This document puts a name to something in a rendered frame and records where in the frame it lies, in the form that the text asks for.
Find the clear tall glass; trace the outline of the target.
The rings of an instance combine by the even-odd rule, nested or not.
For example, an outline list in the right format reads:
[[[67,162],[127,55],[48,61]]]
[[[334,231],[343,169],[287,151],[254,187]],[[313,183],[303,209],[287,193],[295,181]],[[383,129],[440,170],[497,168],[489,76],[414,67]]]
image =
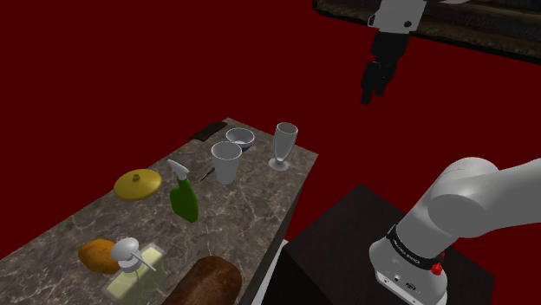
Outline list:
[[[277,124],[273,140],[274,156],[269,160],[269,166],[278,172],[284,172],[289,168],[286,158],[295,145],[298,128],[288,122]]]

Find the white bowl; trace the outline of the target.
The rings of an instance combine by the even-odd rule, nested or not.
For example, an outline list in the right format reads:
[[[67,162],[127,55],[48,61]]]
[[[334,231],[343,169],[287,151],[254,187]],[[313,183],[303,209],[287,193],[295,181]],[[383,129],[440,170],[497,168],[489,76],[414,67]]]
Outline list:
[[[254,133],[242,127],[234,127],[228,130],[225,136],[230,142],[239,145],[243,152],[248,150],[255,141]]]

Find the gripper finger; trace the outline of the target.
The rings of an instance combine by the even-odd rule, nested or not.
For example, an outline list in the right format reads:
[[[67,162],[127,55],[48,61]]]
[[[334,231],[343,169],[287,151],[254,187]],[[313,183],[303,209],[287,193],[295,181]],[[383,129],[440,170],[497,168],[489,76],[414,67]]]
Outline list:
[[[378,81],[375,86],[376,96],[383,96],[386,86],[394,77],[396,66],[396,62],[390,62],[385,65],[381,64],[381,66],[379,67]]]
[[[368,105],[372,95],[381,82],[381,64],[379,62],[369,62],[365,68],[361,88],[361,104]]]

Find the green spray bottle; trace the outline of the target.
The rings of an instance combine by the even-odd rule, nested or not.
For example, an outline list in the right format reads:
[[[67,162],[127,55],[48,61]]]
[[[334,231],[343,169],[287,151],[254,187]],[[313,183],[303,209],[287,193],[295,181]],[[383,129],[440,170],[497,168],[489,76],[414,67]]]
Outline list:
[[[169,159],[167,164],[176,174],[178,185],[170,190],[170,202],[173,212],[189,223],[199,218],[199,204],[192,185],[187,177],[189,170],[180,163]]]

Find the yellow lid with knob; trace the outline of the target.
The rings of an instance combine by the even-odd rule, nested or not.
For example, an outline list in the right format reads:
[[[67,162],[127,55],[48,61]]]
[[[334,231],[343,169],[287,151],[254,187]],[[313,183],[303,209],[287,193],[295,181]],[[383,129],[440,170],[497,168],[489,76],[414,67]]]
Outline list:
[[[152,196],[161,186],[162,178],[156,171],[137,169],[120,176],[114,183],[114,194],[126,201],[139,201]]]

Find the dark wooden shelf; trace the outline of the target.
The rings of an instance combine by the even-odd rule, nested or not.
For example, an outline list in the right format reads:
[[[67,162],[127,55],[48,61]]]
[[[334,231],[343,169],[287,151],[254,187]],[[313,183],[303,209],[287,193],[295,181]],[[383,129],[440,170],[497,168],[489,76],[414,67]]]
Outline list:
[[[312,0],[324,16],[541,65],[541,0]]]

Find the white cup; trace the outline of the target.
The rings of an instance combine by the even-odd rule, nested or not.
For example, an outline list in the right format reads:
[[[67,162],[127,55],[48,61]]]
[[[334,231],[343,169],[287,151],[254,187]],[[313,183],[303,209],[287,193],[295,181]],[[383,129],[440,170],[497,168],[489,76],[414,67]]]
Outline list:
[[[221,141],[212,146],[211,153],[218,182],[221,185],[231,184],[242,155],[241,147],[230,141]]]

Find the dark robot stand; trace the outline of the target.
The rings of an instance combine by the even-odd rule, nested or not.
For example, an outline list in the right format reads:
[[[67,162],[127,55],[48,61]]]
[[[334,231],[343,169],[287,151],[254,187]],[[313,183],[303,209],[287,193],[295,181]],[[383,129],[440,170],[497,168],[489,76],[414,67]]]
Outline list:
[[[358,185],[282,248],[261,305],[407,305],[378,283],[368,258],[403,216]]]

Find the clear soap dispenser bottle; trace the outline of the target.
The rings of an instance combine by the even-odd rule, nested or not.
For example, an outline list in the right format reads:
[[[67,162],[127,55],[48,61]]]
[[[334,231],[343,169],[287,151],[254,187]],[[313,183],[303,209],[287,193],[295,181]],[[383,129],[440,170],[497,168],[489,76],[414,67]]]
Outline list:
[[[155,243],[140,249],[139,241],[126,237],[111,249],[120,270],[101,288],[113,305],[147,305],[151,294],[167,278],[166,252]]]

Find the brown bread loaf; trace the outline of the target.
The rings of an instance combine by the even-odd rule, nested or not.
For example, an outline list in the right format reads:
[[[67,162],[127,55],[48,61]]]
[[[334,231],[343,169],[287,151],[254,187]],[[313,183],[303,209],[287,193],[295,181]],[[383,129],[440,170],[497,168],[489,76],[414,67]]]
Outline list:
[[[234,305],[240,270],[219,256],[200,258],[161,305]]]

